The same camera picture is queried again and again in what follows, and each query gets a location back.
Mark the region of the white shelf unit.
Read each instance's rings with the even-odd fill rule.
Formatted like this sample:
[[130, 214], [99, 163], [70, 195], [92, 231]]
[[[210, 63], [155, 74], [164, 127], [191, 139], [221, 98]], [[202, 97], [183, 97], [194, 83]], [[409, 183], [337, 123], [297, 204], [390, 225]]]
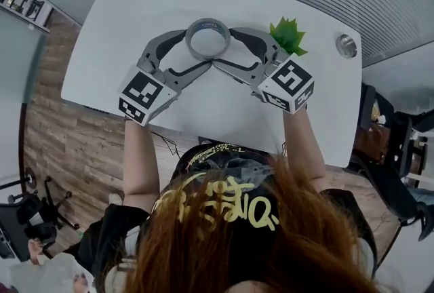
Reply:
[[31, 29], [49, 33], [47, 25], [54, 7], [48, 0], [0, 0], [0, 9], [29, 24]]

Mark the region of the person's left forearm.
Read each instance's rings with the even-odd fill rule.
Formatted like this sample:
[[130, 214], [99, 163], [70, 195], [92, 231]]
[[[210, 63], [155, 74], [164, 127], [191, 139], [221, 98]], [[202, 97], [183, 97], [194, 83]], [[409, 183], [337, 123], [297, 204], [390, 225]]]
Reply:
[[160, 194], [155, 145], [149, 126], [125, 122], [123, 205], [151, 212]]

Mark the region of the round metal desk grommet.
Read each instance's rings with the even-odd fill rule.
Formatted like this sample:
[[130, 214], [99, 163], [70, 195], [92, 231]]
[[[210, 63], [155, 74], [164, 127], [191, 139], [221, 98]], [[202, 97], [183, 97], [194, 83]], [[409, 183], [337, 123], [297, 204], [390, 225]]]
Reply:
[[341, 34], [335, 41], [336, 49], [339, 54], [346, 59], [354, 58], [357, 55], [357, 45], [352, 37]]

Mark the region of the black office chair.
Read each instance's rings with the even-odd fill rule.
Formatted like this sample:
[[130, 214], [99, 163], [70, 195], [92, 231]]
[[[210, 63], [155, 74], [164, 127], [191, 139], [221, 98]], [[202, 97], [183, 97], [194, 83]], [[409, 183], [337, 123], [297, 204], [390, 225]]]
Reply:
[[68, 226], [79, 229], [77, 223], [71, 223], [59, 212], [60, 206], [73, 194], [67, 191], [65, 196], [54, 203], [50, 193], [52, 178], [44, 180], [45, 196], [40, 198], [37, 192], [15, 195], [18, 201], [0, 203], [0, 259], [17, 259], [24, 262], [30, 258], [28, 240], [37, 238], [46, 250], [56, 242], [60, 229]]
[[401, 226], [410, 226], [418, 220], [421, 222], [419, 241], [434, 231], [434, 204], [417, 201], [393, 168], [353, 154], [349, 169], [370, 181], [389, 211], [398, 217]]
[[[373, 86], [362, 83], [357, 128], [360, 126], [368, 130], [372, 123], [391, 130], [384, 162], [377, 164], [393, 168], [400, 178], [403, 178], [410, 172], [412, 156], [416, 151], [414, 135], [418, 129], [426, 132], [434, 128], [434, 110], [419, 115], [396, 111], [393, 105]], [[371, 161], [362, 153], [352, 150], [351, 155], [353, 154]]]

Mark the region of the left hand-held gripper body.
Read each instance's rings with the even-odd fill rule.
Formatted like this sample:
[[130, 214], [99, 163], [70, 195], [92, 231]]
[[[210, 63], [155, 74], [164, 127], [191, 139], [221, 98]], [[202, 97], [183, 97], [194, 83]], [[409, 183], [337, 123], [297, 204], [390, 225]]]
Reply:
[[162, 71], [141, 57], [119, 87], [119, 110], [141, 126], [164, 112], [179, 97], [179, 81], [172, 69]]

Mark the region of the brown leather bag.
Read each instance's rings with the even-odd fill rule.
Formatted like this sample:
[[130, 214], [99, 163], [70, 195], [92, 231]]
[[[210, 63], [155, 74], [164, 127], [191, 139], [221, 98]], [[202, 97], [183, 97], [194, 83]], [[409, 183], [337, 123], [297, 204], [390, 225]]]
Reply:
[[375, 163], [383, 163], [388, 152], [391, 130], [372, 123], [368, 130], [357, 128], [353, 150]]

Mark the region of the white plastic bag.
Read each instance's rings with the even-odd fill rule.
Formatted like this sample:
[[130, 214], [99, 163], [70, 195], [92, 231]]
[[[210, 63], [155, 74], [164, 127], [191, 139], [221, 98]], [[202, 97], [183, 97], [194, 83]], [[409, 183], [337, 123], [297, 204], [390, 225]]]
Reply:
[[11, 285], [19, 293], [96, 293], [94, 277], [70, 254], [37, 257], [10, 268]]

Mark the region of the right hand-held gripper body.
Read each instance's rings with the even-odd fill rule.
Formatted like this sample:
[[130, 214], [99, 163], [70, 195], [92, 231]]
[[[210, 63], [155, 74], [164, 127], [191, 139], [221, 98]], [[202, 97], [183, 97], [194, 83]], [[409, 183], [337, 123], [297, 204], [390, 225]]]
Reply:
[[295, 114], [306, 106], [314, 87], [314, 78], [306, 70], [306, 64], [296, 54], [290, 56], [280, 51], [265, 69], [257, 92], [263, 102]]

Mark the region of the grey tape roll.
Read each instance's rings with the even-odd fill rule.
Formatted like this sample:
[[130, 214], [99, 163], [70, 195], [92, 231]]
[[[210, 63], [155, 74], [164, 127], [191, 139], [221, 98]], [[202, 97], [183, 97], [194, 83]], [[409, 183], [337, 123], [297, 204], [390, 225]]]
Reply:
[[226, 25], [213, 18], [194, 21], [186, 30], [186, 45], [198, 60], [218, 58], [231, 43], [231, 34]]

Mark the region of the green artificial plant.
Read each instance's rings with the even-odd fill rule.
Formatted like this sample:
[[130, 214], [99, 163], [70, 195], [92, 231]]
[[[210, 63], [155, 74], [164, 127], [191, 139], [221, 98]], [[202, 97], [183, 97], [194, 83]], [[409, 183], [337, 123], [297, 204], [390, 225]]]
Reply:
[[296, 54], [297, 56], [303, 56], [308, 53], [300, 46], [306, 32], [298, 30], [295, 18], [289, 20], [282, 16], [276, 26], [271, 22], [269, 29], [270, 35], [288, 55]]

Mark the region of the black desk height controller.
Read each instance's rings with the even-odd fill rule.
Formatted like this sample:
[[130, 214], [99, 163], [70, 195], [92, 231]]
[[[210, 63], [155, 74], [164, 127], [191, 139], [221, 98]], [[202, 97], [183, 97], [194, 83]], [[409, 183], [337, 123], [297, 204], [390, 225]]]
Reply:
[[102, 111], [102, 110], [99, 110], [99, 109], [95, 109], [95, 108], [90, 107], [90, 106], [85, 106], [85, 105], [82, 105], [82, 106], [85, 107], [85, 108], [87, 108], [87, 109], [89, 109], [89, 110], [96, 111], [96, 112], [98, 112], [98, 113], [102, 113], [102, 114], [105, 114], [105, 115], [110, 115], [110, 113], [109, 113], [109, 112], [106, 112], [106, 111]]

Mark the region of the person's black printed t-shirt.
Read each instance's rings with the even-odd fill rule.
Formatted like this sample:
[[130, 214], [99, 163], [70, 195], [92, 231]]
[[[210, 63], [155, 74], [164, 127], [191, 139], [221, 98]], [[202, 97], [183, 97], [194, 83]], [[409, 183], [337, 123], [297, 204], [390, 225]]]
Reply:
[[96, 293], [378, 293], [352, 192], [230, 144], [184, 154], [151, 211], [110, 206], [79, 260]]

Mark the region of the person's right forearm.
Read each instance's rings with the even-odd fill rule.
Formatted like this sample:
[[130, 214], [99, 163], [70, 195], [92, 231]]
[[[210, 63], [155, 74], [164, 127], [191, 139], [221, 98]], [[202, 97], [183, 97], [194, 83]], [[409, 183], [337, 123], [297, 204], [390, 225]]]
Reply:
[[293, 172], [303, 173], [317, 191], [326, 188], [326, 165], [306, 109], [295, 114], [283, 112], [288, 164]]

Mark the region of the white standing desk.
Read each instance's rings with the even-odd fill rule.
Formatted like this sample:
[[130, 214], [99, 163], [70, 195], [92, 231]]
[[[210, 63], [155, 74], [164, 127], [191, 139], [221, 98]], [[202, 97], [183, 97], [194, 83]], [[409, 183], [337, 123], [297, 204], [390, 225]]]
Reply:
[[[154, 37], [186, 29], [200, 18], [228, 27], [267, 31], [281, 17], [295, 18], [305, 31], [302, 57], [315, 80], [307, 111], [328, 165], [345, 167], [351, 155], [361, 91], [362, 58], [343, 58], [341, 34], [361, 45], [361, 36], [341, 21], [296, 0], [95, 0], [75, 44], [64, 78], [64, 100], [114, 115], [118, 89]], [[153, 125], [270, 153], [285, 141], [282, 110], [253, 97], [215, 68], [182, 91]]]

